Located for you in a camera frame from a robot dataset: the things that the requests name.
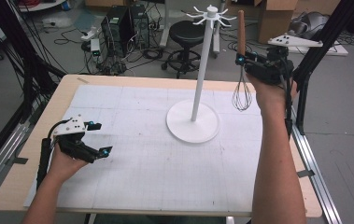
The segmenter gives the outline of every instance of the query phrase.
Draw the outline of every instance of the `floor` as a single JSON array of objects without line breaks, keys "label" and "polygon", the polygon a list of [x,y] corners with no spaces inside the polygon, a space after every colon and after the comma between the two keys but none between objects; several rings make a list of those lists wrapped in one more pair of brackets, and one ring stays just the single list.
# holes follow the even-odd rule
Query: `floor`
[{"label": "floor", "polygon": [[[56,9],[36,13],[35,18],[53,13]],[[80,26],[84,19],[90,18],[93,24],[99,24],[104,12],[92,11],[89,15],[81,0],[66,15]],[[61,38],[61,33],[73,27],[52,30],[40,34],[44,45],[54,55],[63,68],[71,74],[87,72],[80,44],[67,43],[55,45],[54,40]],[[256,25],[247,28],[247,39],[255,38]],[[70,32],[68,38],[79,40],[81,33]],[[261,47],[253,45],[254,50],[265,53]],[[209,58],[205,79],[237,81],[239,68],[234,65],[235,53],[228,49],[228,41],[222,40],[220,55],[217,59]],[[327,56],[319,64],[310,79],[307,105],[305,111],[304,130],[309,144],[319,164],[325,183],[332,195],[335,206],[344,223],[354,223],[354,46],[345,45],[347,57]],[[177,49],[177,44],[169,42],[166,51]],[[137,57],[133,54],[130,60]],[[303,59],[302,54],[290,54],[295,66]],[[140,59],[135,63],[127,63],[127,68],[149,62]],[[161,61],[154,61],[127,70],[122,76],[168,77],[175,78],[171,69],[163,71]],[[182,78],[196,79],[197,72]],[[7,59],[0,61],[0,130],[22,101],[22,91]],[[0,174],[0,184],[7,174],[5,167]],[[0,212],[0,223],[20,223],[22,213]],[[59,223],[83,223],[84,215],[58,214]],[[245,223],[245,218],[237,218],[235,223]],[[324,217],[309,218],[308,223],[327,223]]]}]

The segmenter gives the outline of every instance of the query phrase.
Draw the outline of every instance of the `round base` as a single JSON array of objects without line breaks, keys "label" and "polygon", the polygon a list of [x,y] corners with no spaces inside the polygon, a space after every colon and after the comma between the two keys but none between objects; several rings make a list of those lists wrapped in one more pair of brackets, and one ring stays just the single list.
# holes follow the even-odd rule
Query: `round base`
[{"label": "round base", "polygon": [[170,108],[167,126],[178,139],[188,143],[203,143],[219,132],[218,114],[208,105],[199,104],[197,119],[191,121],[193,101],[182,101]]}]

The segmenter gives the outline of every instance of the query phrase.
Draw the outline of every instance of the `table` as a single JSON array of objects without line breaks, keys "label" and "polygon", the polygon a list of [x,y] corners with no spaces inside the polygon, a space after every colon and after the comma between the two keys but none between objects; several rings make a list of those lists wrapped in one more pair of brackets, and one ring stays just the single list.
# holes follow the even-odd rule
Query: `table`
[{"label": "table", "polygon": [[[25,211],[23,206],[28,195],[29,188],[35,178],[37,165],[39,162],[39,146],[43,136],[47,136],[50,127],[61,120],[65,111],[72,101],[75,91],[80,85],[109,85],[116,87],[145,87],[145,88],[167,88],[177,90],[194,90],[195,80],[166,79],[166,78],[143,78],[143,77],[93,77],[81,75],[65,76],[58,89],[53,94],[48,106],[33,129],[29,139],[23,147],[20,157],[28,158],[24,165],[14,164],[10,169],[4,183],[0,188],[0,210],[1,211]],[[209,91],[233,91],[235,82],[205,81],[204,90]],[[300,159],[299,152],[293,142],[291,142],[292,154],[297,171],[302,171],[304,165]],[[308,177],[300,178],[302,192],[304,194],[304,204],[308,217],[321,216],[319,201],[313,190]],[[120,211],[120,210],[93,210],[93,209],[71,209],[64,208],[59,211],[83,212],[83,213],[119,213],[119,214],[145,214],[145,211]],[[247,213],[217,213],[217,212],[167,212],[150,211],[152,215],[202,215],[202,216],[248,216]]]}]

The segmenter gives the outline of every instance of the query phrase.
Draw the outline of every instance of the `wooden table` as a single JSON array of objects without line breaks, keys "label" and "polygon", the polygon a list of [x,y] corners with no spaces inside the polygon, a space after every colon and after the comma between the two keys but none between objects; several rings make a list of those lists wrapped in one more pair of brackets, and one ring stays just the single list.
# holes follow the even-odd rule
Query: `wooden table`
[{"label": "wooden table", "polygon": [[[14,164],[10,169],[4,183],[0,188],[0,211],[25,211],[23,206],[24,201],[28,195],[28,191],[32,185],[39,164],[40,157],[40,143],[44,136],[47,136],[51,126],[62,119],[66,109],[72,101],[75,91],[79,85],[109,85],[122,87],[144,87],[144,88],[167,88],[167,89],[182,89],[194,90],[196,86],[195,80],[186,79],[166,79],[166,78],[144,78],[144,77],[94,77],[82,75],[68,75],[63,78],[56,92],[53,94],[48,106],[39,119],[37,125],[33,129],[25,146],[21,150],[20,157],[28,158],[28,162],[24,165]],[[221,81],[205,81],[204,90],[211,91],[233,91],[235,89],[235,82],[221,82]],[[293,158],[295,161],[296,171],[304,170],[304,165],[300,158],[299,152],[293,143],[290,142]],[[300,178],[302,192],[304,195],[304,205],[306,208],[306,215],[308,217],[320,217],[322,210],[319,205],[316,193],[310,183],[308,177]],[[85,209],[59,209],[59,211],[68,212],[109,212],[115,211],[95,211]]]}]

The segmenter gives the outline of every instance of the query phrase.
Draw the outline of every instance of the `equipment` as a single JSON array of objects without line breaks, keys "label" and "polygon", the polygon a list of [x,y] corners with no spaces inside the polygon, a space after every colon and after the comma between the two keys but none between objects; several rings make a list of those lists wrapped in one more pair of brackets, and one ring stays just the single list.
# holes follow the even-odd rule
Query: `equipment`
[{"label": "equipment", "polygon": [[101,50],[100,50],[100,40],[97,38],[91,39],[90,48],[95,63],[101,63],[102,57],[101,57]]},{"label": "equipment", "polygon": [[270,39],[268,44],[275,45],[267,49],[267,56],[257,53],[237,52],[235,63],[244,66],[247,73],[269,85],[279,85],[286,94],[286,118],[285,124],[287,127],[288,136],[292,130],[291,120],[291,90],[292,90],[292,72],[293,62],[288,60],[288,47],[322,47],[322,43],[305,40],[290,35],[281,35],[274,39]]},{"label": "equipment", "polygon": [[127,6],[112,6],[107,12],[101,27],[104,32],[109,56],[125,57],[127,43],[133,37],[133,30]]},{"label": "equipment", "polygon": [[135,45],[142,49],[149,48],[149,18],[145,13],[144,5],[130,6],[131,17],[134,25]]},{"label": "equipment", "polygon": [[[36,189],[39,188],[47,174],[51,151],[57,143],[63,153],[74,159],[93,163],[95,160],[108,157],[112,147],[101,147],[99,150],[95,150],[92,147],[86,146],[81,141],[86,131],[100,129],[100,123],[93,123],[92,121],[83,122],[81,115],[54,124],[49,131],[48,137],[42,139]],[[52,133],[55,136],[53,143],[51,143]]]},{"label": "equipment", "polygon": [[302,13],[290,23],[289,34],[304,39],[313,39],[324,27],[329,17],[319,12]]}]

